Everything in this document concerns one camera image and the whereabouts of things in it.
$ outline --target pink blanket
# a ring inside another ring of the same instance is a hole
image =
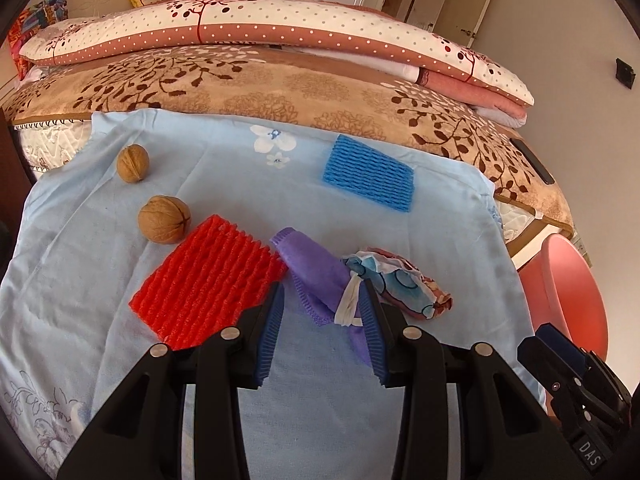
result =
[[[500,110],[519,120],[527,118],[525,108],[508,97],[431,70],[421,70],[417,83],[461,103]]]

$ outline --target black wall switch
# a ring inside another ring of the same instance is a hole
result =
[[[616,70],[616,79],[630,89],[636,80],[636,73],[634,72],[634,69],[620,58],[616,60],[616,65],[618,66],[618,69]]]

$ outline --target brown blanket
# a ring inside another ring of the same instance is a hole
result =
[[[144,107],[312,126],[462,160],[495,182],[498,200],[573,231],[562,192],[544,184],[511,145],[513,130],[436,92],[341,60],[258,46],[147,50],[62,68],[4,108],[18,125]]]

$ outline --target light blue sheet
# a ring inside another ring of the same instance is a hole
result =
[[[157,341],[128,307],[173,249],[147,242],[137,227],[137,212],[155,194],[185,201],[193,225],[216,213],[265,242],[292,226],[336,256],[369,245],[402,254],[454,300],[450,312],[419,324],[448,344],[491,343],[542,400],[516,360],[532,327],[495,221],[493,186],[475,168],[363,140],[414,168],[406,214],[322,183],[331,132],[163,110],[92,120],[84,150],[34,186],[0,286],[0,404],[52,476]],[[271,139],[250,129],[255,124],[289,135]],[[151,169],[132,185],[119,179],[114,160],[134,142],[146,147]],[[258,392],[240,394],[252,478],[388,479],[402,391],[380,387],[346,329],[315,326],[286,285],[271,375]]]

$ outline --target open door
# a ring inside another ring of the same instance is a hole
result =
[[[433,31],[470,47],[490,0],[445,0]]]

